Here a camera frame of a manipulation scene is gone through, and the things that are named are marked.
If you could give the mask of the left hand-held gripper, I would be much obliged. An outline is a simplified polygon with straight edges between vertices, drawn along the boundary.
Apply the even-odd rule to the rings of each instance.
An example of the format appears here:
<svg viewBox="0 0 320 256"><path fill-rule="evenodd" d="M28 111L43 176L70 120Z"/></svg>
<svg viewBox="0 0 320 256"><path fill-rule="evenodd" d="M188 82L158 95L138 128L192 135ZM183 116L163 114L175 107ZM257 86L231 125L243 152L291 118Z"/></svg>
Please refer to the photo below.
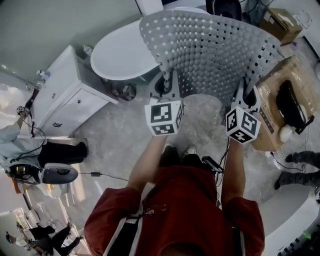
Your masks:
<svg viewBox="0 0 320 256"><path fill-rule="evenodd" d="M165 83L158 73L148 86L149 103L144 106L148 128L153 136L176 135L184 115L178 73L172 71Z"/></svg>

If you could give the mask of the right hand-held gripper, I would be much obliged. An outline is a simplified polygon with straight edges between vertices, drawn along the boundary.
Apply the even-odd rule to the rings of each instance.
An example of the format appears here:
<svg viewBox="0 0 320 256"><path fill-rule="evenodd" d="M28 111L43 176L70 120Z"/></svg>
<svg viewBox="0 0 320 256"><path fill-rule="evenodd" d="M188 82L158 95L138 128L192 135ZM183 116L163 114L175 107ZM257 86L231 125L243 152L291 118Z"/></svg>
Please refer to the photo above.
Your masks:
<svg viewBox="0 0 320 256"><path fill-rule="evenodd" d="M260 96L255 86L249 93L248 88L246 79L242 77L232 98L230 111L225 115L227 136L242 145L254 141L261 127Z"/></svg>

